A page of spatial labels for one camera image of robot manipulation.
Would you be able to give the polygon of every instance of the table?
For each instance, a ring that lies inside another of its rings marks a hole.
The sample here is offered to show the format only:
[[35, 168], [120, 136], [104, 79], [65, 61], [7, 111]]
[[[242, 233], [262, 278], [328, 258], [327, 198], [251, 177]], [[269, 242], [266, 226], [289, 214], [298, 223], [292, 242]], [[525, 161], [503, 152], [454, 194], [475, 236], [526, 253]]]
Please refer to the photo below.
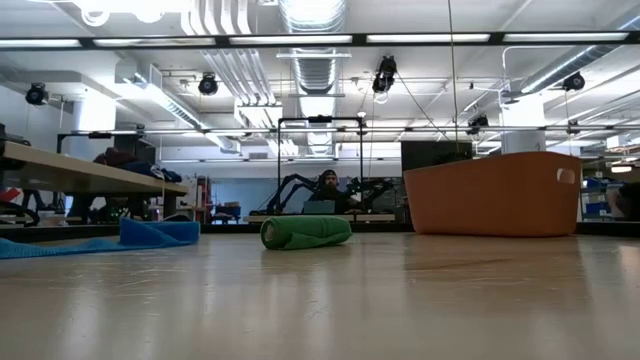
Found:
[[[268, 218], [274, 217], [274, 216], [276, 215], [251, 215], [251, 216], [245, 216], [244, 218], [242, 218], [242, 220], [247, 223], [263, 223]], [[330, 216], [339, 217], [349, 222], [390, 222], [390, 221], [396, 220], [396, 216], [394, 214], [340, 214], [340, 215], [330, 215]]]
[[165, 216], [175, 214], [176, 197], [189, 192], [186, 186], [167, 183], [150, 176], [136, 174], [102, 164], [38, 150], [10, 141], [0, 141], [0, 159], [4, 163], [18, 161], [17, 170], [0, 171], [2, 183], [21, 189], [65, 193], [88, 193], [96, 196], [147, 194], [164, 197]]

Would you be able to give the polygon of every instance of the green cloth roll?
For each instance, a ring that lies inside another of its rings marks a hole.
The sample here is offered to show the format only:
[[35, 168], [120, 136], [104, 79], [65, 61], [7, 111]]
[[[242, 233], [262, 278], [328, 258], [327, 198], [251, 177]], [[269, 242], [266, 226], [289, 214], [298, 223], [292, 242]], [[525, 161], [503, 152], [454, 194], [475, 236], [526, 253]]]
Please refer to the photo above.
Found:
[[260, 237], [270, 250], [297, 250], [337, 245], [351, 237], [349, 222], [335, 216], [280, 216], [262, 224]]

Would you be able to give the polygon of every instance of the person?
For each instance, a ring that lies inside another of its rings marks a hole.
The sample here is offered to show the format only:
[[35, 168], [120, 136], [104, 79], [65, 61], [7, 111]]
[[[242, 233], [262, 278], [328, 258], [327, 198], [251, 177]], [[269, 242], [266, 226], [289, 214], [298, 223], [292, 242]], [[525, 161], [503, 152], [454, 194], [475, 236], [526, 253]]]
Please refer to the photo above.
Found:
[[338, 190], [338, 184], [336, 172], [331, 169], [325, 170], [319, 179], [320, 191], [311, 195], [308, 201], [334, 201], [336, 214], [357, 212], [360, 203]]
[[630, 183], [607, 192], [607, 202], [614, 218], [640, 221], [640, 182]]

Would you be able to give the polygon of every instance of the wooden bench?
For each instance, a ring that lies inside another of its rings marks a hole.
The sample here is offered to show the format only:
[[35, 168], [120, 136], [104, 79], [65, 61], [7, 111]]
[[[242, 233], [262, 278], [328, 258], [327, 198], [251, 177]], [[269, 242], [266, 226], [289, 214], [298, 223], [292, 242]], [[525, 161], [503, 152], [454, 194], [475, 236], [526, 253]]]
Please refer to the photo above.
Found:
[[[4, 186], [95, 196], [163, 196], [164, 216], [175, 214], [176, 198], [189, 192], [186, 186], [167, 183], [151, 176], [10, 141], [0, 140], [0, 161], [0, 180]], [[18, 162], [20, 166], [18, 169], [10, 169], [8, 162]]]

